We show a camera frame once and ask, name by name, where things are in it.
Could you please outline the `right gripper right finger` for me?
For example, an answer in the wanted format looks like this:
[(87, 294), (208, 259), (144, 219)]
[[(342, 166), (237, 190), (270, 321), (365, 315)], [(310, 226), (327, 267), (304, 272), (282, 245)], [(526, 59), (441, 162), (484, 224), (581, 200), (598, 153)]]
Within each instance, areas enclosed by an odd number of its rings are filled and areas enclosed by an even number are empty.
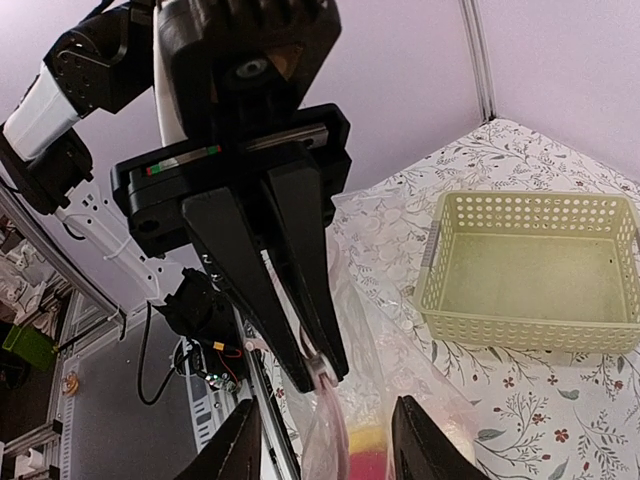
[(396, 479), (486, 480), (447, 439), (411, 396), (399, 396), (392, 416), (393, 461)]

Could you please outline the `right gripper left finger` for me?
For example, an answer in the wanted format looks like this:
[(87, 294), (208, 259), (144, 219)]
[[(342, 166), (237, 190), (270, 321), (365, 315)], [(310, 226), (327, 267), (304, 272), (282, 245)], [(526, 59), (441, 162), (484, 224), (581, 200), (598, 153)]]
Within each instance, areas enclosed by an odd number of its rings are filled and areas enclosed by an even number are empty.
[(258, 480), (261, 415), (255, 397), (242, 400), (176, 480)]

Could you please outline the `red toy apple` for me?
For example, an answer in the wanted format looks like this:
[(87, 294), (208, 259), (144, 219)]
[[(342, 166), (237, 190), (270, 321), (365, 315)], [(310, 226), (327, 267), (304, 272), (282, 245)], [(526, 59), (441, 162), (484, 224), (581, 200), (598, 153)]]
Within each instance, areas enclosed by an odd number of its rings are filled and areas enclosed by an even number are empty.
[(367, 448), (350, 453), (349, 480), (386, 480), (387, 450)]

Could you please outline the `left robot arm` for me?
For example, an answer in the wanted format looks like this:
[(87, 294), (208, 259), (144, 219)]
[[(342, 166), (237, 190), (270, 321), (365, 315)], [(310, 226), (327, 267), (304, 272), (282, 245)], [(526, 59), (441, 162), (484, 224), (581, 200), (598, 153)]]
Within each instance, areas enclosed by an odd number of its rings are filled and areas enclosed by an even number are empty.
[[(2, 164), (176, 333), (203, 341), (226, 297), (300, 392), (340, 382), (325, 231), (350, 125), (334, 104), (302, 104), (340, 33), (332, 1), (105, 1), (47, 52), (1, 127)], [(146, 91), (162, 145), (115, 165), (103, 198), (74, 127)]]

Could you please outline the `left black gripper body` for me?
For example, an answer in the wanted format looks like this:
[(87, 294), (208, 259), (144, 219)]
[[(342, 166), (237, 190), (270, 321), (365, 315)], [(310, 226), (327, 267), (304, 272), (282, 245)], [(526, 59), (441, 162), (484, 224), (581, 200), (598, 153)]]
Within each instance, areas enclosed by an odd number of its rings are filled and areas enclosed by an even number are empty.
[(193, 195), (247, 184), (267, 170), (295, 161), (282, 150), (299, 144), (321, 178), (323, 223), (335, 215), (332, 197), (344, 190), (351, 166), (346, 143), (351, 124), (335, 104), (299, 110), (288, 124), (240, 144), (237, 149), (185, 140), (133, 157), (111, 170), (112, 195), (127, 218), (135, 243), (148, 257), (160, 257), (190, 243), (181, 202)]

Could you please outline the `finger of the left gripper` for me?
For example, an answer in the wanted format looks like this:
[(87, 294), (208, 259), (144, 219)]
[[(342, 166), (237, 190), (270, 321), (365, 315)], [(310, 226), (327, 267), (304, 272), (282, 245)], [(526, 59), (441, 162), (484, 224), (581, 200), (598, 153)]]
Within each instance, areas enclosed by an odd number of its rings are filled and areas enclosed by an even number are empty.
[(231, 190), (221, 188), (185, 199), (182, 217), (198, 252), (211, 260), (218, 288), (261, 334), (299, 391), (313, 380), (262, 260), (244, 209)]
[(275, 221), (272, 264), (310, 347), (340, 382), (349, 365), (329, 287), (320, 172), (305, 163), (274, 168), (266, 193)]

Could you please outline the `clear zip top bag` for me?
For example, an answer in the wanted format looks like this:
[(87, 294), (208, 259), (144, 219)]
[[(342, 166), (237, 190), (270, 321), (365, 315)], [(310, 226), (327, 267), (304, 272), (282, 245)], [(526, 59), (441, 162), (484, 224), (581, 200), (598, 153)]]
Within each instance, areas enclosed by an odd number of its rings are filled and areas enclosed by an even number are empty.
[(348, 479), (348, 431), (380, 426), (387, 432), (387, 479), (396, 479), (392, 416), (399, 396), (413, 397), (457, 450), (476, 466), (473, 440), (478, 429), (471, 403), (357, 288), (338, 246), (330, 246), (327, 260), (349, 373), (343, 381), (335, 382), (322, 365), (322, 356), (310, 347), (306, 334), (299, 334), (317, 389), (299, 393), (287, 378), (282, 385), (302, 443), (302, 478)]

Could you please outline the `yellow toy mango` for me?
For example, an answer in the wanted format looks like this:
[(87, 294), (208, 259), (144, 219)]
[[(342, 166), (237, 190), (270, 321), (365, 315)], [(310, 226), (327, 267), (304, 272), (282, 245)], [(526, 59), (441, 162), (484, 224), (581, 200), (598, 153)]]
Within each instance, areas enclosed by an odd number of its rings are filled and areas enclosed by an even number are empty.
[(348, 431), (349, 453), (385, 451), (387, 449), (387, 432), (380, 426), (366, 426)]

